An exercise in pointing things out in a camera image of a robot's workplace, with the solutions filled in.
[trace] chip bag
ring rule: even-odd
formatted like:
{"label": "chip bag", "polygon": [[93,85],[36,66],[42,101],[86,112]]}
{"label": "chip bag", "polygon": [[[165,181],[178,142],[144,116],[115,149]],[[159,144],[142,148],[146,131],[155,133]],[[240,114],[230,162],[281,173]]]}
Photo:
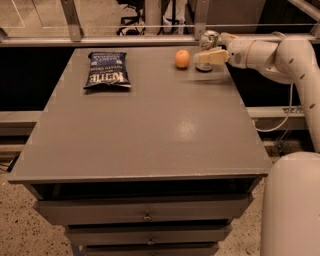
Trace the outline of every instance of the chip bag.
{"label": "chip bag", "polygon": [[90,72],[84,89],[121,86],[130,88],[125,52],[91,52]]}

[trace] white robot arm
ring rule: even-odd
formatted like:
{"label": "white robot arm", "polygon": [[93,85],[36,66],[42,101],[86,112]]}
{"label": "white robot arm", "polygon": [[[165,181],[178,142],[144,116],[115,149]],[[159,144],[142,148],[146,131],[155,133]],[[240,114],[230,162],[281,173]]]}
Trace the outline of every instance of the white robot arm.
{"label": "white robot arm", "polygon": [[316,152],[320,152],[320,70],[312,45],[301,36],[280,43],[221,34],[227,50],[215,48],[195,55],[198,63],[224,64],[257,70],[282,84],[296,85]]}
{"label": "white robot arm", "polygon": [[[252,68],[278,83],[296,85],[311,139],[320,152],[320,71],[310,42],[280,43],[221,34],[227,51],[195,55],[195,61]],[[266,179],[261,256],[320,255],[320,154],[297,152],[276,162]]]}

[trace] floor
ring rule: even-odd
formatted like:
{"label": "floor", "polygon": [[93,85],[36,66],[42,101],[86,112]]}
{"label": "floor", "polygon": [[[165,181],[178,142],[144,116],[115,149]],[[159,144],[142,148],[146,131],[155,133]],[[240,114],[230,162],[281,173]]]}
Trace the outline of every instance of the floor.
{"label": "floor", "polygon": [[[14,2],[4,0],[4,2],[8,2],[8,6],[11,8],[10,12],[6,14],[13,19],[7,26],[2,25],[2,27],[6,28],[9,36],[28,36],[30,31],[38,36],[43,35],[43,33],[49,36],[55,36],[57,33],[59,35],[68,34],[63,19],[58,21],[52,20],[61,14],[61,9],[52,9],[52,5],[57,4],[60,0],[47,1],[46,3],[49,3],[48,5],[44,5],[44,0],[15,0]],[[86,20],[85,24],[95,22],[94,27],[84,26],[86,35],[91,36],[106,33],[106,29],[101,25],[101,22],[104,24],[103,22],[105,22],[106,19],[119,20],[118,16],[115,15],[118,13],[119,6],[116,6],[116,1],[112,2],[112,8],[109,9],[112,12],[111,15],[106,15],[105,12],[99,12],[92,19],[91,16],[88,16],[88,13],[90,13],[90,11],[96,13],[96,11],[101,8],[96,8],[95,10],[91,10],[90,8],[94,6],[94,4],[103,5],[105,2],[92,0],[91,7],[88,7],[86,6],[86,1],[80,2],[80,0],[75,0],[76,6],[79,9],[80,19]],[[181,8],[184,1],[178,2],[180,3],[179,8]],[[45,11],[48,9],[53,10],[53,12],[50,15],[45,15]],[[121,13],[121,15],[131,15],[132,10],[121,9]],[[7,18],[1,19],[0,17],[0,25],[1,22],[7,22]],[[310,149],[308,134],[302,132],[289,136],[288,140],[283,143],[283,152],[280,154],[276,145],[278,137],[277,134],[273,134],[270,137],[268,137],[268,135],[262,136],[265,147],[273,162],[277,161],[281,154],[288,154],[300,150],[307,151]],[[2,143],[2,145],[0,145],[0,152],[6,152],[6,154],[10,155],[10,152],[20,151],[22,147],[23,143],[20,145]],[[7,172],[0,170],[0,254],[3,256],[72,255],[70,243],[63,235],[64,229],[60,226],[51,226],[46,220],[39,216],[32,209],[35,201],[33,196],[22,185],[10,185],[7,182],[8,175]],[[255,200],[248,210],[240,219],[233,221],[233,231],[225,241],[220,243],[220,249],[215,254],[216,256],[260,255],[264,182],[265,180],[262,180],[254,190]]]}

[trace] gray table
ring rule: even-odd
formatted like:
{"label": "gray table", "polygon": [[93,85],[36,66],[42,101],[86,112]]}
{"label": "gray table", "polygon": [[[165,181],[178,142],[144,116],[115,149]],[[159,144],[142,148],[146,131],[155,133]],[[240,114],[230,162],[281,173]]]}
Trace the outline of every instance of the gray table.
{"label": "gray table", "polygon": [[[212,72],[201,73],[191,63],[186,70],[177,69],[174,55],[179,49],[77,49],[70,59],[9,181],[24,184],[39,200],[35,208],[40,214],[52,224],[67,226],[67,233],[71,234],[69,238],[74,243],[81,243],[76,237],[80,231],[74,231],[74,225],[136,223],[138,230],[145,228],[139,226],[138,220],[102,217],[97,211],[97,204],[103,207],[111,205],[111,208],[104,208],[110,211],[115,209],[115,198],[117,206],[128,206],[127,199],[130,198],[133,200],[130,204],[134,202],[136,207],[144,205],[143,209],[138,208],[147,217],[150,213],[145,210],[146,205],[156,202],[161,208],[162,203],[168,204],[172,198],[175,202],[187,200],[191,205],[199,200],[215,203],[245,201],[246,206],[239,206],[244,210],[251,202],[251,191],[261,177],[268,174],[271,161],[227,68],[219,66]],[[192,56],[197,47],[187,49]],[[90,64],[88,54],[113,50],[127,52],[131,90],[85,91],[83,86]],[[208,200],[203,196],[215,199]],[[87,209],[97,211],[102,219],[80,217],[78,222],[73,221],[74,212],[70,205],[90,205],[91,208]],[[54,207],[62,207],[59,208],[61,211],[69,207],[70,213],[59,219]],[[188,222],[186,226],[190,224],[192,230],[202,230],[199,223],[194,227],[194,221],[198,219],[224,219],[227,221],[223,225],[227,226],[232,216],[239,217],[241,213],[238,216],[222,215],[210,218],[195,214],[190,218],[192,223]],[[179,218],[172,216],[175,218],[160,218],[159,221],[170,226],[182,217],[181,214]],[[108,229],[103,228],[103,232],[100,230],[98,233],[106,232],[108,235]],[[190,246],[197,245],[199,241],[182,239],[182,242],[188,243],[186,248],[190,253],[195,253]],[[181,241],[165,241],[163,244],[181,247]],[[111,252],[111,245],[103,244],[107,246],[105,251]],[[116,248],[114,253],[118,254],[110,255],[122,255]],[[131,253],[141,249],[134,248],[130,247]],[[158,251],[166,252],[163,255],[171,255],[167,250],[179,255],[176,254],[177,249],[172,249],[165,247]],[[94,253],[92,255],[103,255],[103,252]]]}

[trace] orange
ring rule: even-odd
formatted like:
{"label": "orange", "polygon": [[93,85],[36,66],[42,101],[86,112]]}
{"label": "orange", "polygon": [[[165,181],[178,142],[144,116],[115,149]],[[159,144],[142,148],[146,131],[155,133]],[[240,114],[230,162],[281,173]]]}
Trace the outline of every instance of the orange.
{"label": "orange", "polygon": [[190,54],[187,50],[179,50],[175,55],[175,63],[178,68],[186,68],[190,64]]}

